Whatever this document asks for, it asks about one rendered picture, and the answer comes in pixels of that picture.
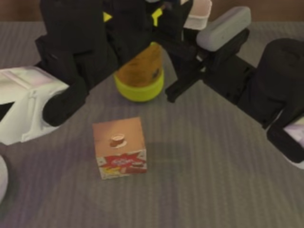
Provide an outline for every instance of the white round object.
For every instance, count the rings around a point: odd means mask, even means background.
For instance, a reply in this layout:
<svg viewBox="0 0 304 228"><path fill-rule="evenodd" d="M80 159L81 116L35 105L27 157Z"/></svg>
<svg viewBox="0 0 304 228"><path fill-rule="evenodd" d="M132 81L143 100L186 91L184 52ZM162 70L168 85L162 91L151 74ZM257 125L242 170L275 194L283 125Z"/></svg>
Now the white round object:
<svg viewBox="0 0 304 228"><path fill-rule="evenodd" d="M0 156L0 203L2 202L9 183L9 172L4 159Z"/></svg>

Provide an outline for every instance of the cup picture on box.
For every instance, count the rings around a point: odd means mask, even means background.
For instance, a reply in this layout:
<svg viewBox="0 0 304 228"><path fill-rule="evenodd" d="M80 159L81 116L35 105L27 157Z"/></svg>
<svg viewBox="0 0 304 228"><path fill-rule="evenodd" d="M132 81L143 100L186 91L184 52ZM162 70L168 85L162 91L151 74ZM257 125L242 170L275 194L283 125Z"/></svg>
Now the cup picture on box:
<svg viewBox="0 0 304 228"><path fill-rule="evenodd" d="M147 172L140 118L93 125L95 153L103 180Z"/></svg>

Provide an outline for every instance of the wood grain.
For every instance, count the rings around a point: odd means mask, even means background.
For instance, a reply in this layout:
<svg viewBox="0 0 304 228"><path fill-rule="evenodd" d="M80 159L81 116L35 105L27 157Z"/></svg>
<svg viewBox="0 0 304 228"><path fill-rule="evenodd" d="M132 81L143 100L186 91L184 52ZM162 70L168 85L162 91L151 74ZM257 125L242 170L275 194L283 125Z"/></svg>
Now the wood grain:
<svg viewBox="0 0 304 228"><path fill-rule="evenodd" d="M0 0L0 21L41 20L39 0ZM211 20L234 6L249 6L254 21L304 21L304 0L213 0Z"/></svg>

